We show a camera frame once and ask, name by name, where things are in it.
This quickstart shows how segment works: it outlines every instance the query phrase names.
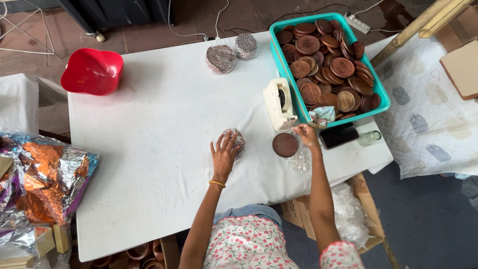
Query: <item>gold bangle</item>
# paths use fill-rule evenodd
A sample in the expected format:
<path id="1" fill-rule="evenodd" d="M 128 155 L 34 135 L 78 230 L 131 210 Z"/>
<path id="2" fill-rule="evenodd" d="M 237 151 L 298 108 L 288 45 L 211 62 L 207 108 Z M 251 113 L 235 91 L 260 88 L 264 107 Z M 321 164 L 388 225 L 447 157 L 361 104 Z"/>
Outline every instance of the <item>gold bangle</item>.
<path id="1" fill-rule="evenodd" d="M 225 185 L 224 183 L 217 182 L 217 181 L 214 181 L 214 180 L 210 180 L 210 181 L 209 181 L 209 184 L 211 184 L 211 183 L 219 184 L 219 185 L 222 186 L 223 189 L 226 187 L 226 185 Z"/>

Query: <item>woman's right arm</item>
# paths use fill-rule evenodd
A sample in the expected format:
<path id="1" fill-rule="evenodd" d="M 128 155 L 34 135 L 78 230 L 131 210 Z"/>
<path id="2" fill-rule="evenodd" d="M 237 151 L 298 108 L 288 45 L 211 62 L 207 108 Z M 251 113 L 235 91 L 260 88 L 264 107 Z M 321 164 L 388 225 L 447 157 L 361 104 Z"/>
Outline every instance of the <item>woman's right arm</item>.
<path id="1" fill-rule="evenodd" d="M 312 154 L 312 186 L 310 191 L 310 220 L 314 227 L 319 255 L 330 243 L 341 241 L 335 225 L 334 201 L 327 179 L 322 150 L 315 129 L 307 124 L 293 127 L 302 142 L 307 145 Z"/>

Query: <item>blue carpet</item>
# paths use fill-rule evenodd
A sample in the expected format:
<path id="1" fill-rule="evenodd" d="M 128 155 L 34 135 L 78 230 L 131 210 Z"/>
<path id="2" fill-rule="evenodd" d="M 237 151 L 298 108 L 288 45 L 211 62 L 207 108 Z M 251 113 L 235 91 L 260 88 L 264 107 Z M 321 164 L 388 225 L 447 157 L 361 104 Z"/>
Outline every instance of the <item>blue carpet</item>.
<path id="1" fill-rule="evenodd" d="M 461 180 L 424 176 L 400 180 L 393 162 L 376 175 L 364 172 L 387 240 L 401 268 L 478 269 L 478 211 L 460 192 Z M 280 205 L 272 206 L 282 217 Z M 284 221 L 289 257 L 318 268 L 315 241 Z M 367 269 L 391 269 L 381 245 L 361 255 Z"/>

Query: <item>pink ruffled trim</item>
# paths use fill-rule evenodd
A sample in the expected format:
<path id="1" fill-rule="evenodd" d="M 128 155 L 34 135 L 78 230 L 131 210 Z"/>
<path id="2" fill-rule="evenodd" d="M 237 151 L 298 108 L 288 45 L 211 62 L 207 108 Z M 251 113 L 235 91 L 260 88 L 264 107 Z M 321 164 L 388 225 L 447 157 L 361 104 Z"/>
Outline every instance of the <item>pink ruffled trim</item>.
<path id="1" fill-rule="evenodd" d="M 326 252 L 328 251 L 328 248 L 329 248 L 330 246 L 336 246 L 336 245 L 338 245 L 339 243 L 342 243 L 342 244 L 345 243 L 345 244 L 352 245 L 352 247 L 354 247 L 354 250 L 357 251 L 357 249 L 355 248 L 355 245 L 352 244 L 352 243 L 349 243 L 349 242 L 347 242 L 347 241 L 335 241 L 335 242 L 332 242 L 332 243 L 330 243 L 330 244 L 327 246 L 326 249 L 322 250 L 322 253 L 320 254 L 320 257 L 319 257 L 319 264 L 321 264 L 321 262 L 322 262 L 322 256 L 324 255 L 324 253 L 326 253 Z"/>
<path id="2" fill-rule="evenodd" d="M 218 220 L 217 223 L 220 223 L 221 221 L 223 221 L 223 220 L 225 220 L 225 219 L 238 219 L 238 218 L 243 218 L 243 217 L 256 217 L 256 218 L 258 218 L 258 219 L 263 219 L 263 220 L 265 220 L 265 221 L 271 222 L 272 224 L 274 224 L 274 225 L 276 226 L 277 230 L 281 233 L 282 239 L 284 240 L 284 245 L 285 245 L 286 241 L 285 241 L 284 232 L 281 231 L 281 229 L 277 226 L 277 224 L 275 224 L 272 220 L 269 220 L 269 219 L 264 219 L 264 218 L 258 217 L 258 216 L 256 216 L 256 215 L 244 215 L 244 216 L 242 216 L 242 217 L 225 217 L 225 218 L 223 218 L 222 220 Z"/>

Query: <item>woman's left hand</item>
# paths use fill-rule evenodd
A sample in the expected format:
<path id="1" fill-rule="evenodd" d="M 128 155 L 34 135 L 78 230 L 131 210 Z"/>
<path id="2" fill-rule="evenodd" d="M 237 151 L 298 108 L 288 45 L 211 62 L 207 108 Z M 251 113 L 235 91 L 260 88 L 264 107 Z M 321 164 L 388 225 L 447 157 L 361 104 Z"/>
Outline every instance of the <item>woman's left hand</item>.
<path id="1" fill-rule="evenodd" d="M 232 171 L 232 166 L 234 165 L 234 158 L 236 157 L 236 153 L 239 150 L 239 146 L 232 148 L 234 142 L 236 141 L 237 133 L 234 133 L 231 139 L 231 131 L 229 130 L 226 134 L 226 139 L 221 146 L 221 140 L 223 137 L 224 134 L 222 134 L 217 140 L 216 150 L 214 150 L 214 146 L 211 141 L 211 155 L 212 162 L 214 164 L 213 180 L 225 184 L 228 180 L 229 174 Z"/>

